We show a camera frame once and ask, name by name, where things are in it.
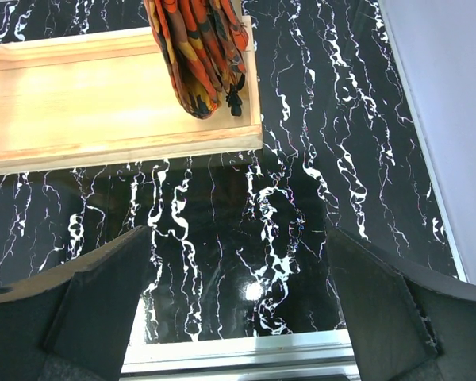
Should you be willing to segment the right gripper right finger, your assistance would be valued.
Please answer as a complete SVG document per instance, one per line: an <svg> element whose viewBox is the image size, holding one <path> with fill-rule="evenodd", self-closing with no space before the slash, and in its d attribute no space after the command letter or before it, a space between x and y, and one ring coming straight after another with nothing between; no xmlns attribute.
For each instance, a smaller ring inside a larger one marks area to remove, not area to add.
<svg viewBox="0 0 476 381"><path fill-rule="evenodd" d="M326 252L363 380L476 380L476 286L353 237Z"/></svg>

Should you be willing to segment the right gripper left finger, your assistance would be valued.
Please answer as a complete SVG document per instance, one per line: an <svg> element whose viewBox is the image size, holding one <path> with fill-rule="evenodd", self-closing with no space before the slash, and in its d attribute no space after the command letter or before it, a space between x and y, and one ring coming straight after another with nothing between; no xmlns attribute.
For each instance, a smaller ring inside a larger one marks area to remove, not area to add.
<svg viewBox="0 0 476 381"><path fill-rule="evenodd" d="M151 256L136 227L0 287L0 380L118 380Z"/></svg>

